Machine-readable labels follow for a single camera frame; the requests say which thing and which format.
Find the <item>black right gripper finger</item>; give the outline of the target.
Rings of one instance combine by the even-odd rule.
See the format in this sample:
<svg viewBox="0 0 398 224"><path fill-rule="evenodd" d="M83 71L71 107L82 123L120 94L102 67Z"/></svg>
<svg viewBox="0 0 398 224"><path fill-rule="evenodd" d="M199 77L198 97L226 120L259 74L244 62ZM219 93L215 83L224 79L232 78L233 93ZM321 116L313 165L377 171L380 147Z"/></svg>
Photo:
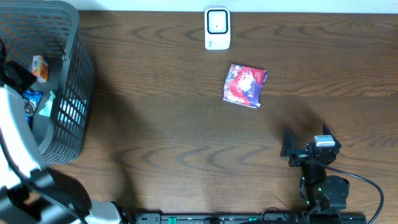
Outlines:
<svg viewBox="0 0 398 224"><path fill-rule="evenodd" d="M293 141L292 141L290 131L287 128L285 128L284 140L283 140L282 147L280 150L280 157L290 157L293 153L293 150L294 150L294 146L293 146Z"/></svg>
<svg viewBox="0 0 398 224"><path fill-rule="evenodd" d="M323 135L332 136L331 131L329 130L327 125L323 125Z"/></svg>

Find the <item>purple red Carefree pack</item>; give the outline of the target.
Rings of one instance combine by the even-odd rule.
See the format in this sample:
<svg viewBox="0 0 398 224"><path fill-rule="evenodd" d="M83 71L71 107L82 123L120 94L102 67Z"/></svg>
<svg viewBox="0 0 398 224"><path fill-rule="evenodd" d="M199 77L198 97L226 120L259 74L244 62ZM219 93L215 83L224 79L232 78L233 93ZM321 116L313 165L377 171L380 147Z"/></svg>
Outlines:
<svg viewBox="0 0 398 224"><path fill-rule="evenodd" d="M223 87L223 100L257 109L267 70L232 64Z"/></svg>

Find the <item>mint green snack packet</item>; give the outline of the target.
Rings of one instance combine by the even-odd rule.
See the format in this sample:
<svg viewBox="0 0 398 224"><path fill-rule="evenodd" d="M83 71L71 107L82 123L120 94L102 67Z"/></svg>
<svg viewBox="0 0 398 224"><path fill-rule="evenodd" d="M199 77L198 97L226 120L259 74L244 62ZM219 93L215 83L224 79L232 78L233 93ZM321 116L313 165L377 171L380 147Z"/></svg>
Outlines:
<svg viewBox="0 0 398 224"><path fill-rule="evenodd" d="M50 91L50 96L48 100L45 102L44 107L39 111L39 115L50 117L54 99L55 99L55 93L53 91Z"/></svg>

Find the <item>orange small carton box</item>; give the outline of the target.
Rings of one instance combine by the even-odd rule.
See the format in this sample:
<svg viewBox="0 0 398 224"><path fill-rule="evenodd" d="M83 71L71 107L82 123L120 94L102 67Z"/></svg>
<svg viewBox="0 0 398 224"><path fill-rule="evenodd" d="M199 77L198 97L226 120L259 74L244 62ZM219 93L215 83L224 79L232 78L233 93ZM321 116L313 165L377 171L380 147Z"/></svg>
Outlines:
<svg viewBox="0 0 398 224"><path fill-rule="evenodd" d="M49 65L41 55L33 56L32 74L37 77L37 81L40 83L49 81Z"/></svg>

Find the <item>blue Oreo packet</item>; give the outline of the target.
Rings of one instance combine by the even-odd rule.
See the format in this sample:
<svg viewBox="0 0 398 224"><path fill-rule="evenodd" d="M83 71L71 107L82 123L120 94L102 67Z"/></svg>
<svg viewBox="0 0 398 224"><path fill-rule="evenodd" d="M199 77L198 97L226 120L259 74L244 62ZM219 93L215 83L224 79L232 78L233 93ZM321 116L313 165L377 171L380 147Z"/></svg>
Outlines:
<svg viewBox="0 0 398 224"><path fill-rule="evenodd" d="M22 94L22 98L24 100L25 118L29 127L32 125L33 115L35 114L43 95L44 94L41 91L34 90L26 90Z"/></svg>

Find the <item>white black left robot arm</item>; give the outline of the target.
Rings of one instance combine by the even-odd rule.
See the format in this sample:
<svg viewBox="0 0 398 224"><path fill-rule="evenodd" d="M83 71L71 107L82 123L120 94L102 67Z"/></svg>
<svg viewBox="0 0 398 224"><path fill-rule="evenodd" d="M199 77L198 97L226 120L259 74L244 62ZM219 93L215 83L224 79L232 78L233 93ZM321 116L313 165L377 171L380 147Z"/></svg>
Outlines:
<svg viewBox="0 0 398 224"><path fill-rule="evenodd" d="M91 200L74 178L49 167L22 97L36 77L6 60L1 44L1 220L6 223L134 223L114 202Z"/></svg>

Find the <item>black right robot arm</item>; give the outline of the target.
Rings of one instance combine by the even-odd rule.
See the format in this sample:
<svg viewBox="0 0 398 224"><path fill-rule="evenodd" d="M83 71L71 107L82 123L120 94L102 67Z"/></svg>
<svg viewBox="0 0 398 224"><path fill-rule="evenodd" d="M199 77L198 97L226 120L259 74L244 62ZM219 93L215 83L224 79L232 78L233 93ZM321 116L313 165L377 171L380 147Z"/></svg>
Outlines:
<svg viewBox="0 0 398 224"><path fill-rule="evenodd" d="M280 157L287 157L289 166L301 168L301 197L316 212L339 212L347 206L348 180L326 174L326 168L335 161L340 149L340 142L327 126L323 126L323 134L315 136L305 149L294 148L292 135L285 130Z"/></svg>

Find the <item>dark grey plastic basket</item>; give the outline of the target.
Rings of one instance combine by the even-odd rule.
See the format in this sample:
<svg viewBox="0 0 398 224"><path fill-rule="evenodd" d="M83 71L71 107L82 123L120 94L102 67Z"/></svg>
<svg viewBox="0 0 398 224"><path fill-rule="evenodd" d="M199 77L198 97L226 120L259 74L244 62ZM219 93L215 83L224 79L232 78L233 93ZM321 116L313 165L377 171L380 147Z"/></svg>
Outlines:
<svg viewBox="0 0 398 224"><path fill-rule="evenodd" d="M51 164L78 158L88 122L95 70L79 35L78 11L64 1L1 1L1 40L7 59L32 69L41 55L49 65L49 81L31 89L44 95L31 130L39 151ZM55 93L50 117L39 115Z"/></svg>

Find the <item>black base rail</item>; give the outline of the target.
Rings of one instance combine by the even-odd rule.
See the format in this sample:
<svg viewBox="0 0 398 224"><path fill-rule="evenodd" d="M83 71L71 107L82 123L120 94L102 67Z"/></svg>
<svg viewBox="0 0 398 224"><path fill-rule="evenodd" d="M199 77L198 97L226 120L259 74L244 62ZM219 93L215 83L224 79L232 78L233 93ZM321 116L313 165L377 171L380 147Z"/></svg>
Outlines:
<svg viewBox="0 0 398 224"><path fill-rule="evenodd" d="M366 224L363 215L317 215L309 217L291 213L256 214L210 214L210 215L162 215L159 213L136 213L133 215L136 224Z"/></svg>

